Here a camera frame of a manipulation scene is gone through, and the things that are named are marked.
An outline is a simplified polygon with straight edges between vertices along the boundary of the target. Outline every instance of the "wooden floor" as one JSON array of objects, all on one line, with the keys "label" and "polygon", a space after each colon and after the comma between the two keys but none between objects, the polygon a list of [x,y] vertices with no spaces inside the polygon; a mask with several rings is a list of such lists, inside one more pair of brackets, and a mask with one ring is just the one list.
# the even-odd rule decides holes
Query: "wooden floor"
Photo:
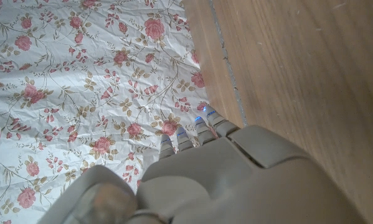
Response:
[{"label": "wooden floor", "polygon": [[373,0],[184,1],[212,105],[307,150],[373,223]]}]

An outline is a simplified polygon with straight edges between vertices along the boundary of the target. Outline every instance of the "flower pattern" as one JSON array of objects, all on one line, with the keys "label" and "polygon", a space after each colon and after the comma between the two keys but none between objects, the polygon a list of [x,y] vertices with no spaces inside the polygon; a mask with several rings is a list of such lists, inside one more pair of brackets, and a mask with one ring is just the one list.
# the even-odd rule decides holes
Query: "flower pattern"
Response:
[{"label": "flower pattern", "polygon": [[37,223],[95,165],[136,190],[203,102],[181,0],[0,0],[0,223]]}]

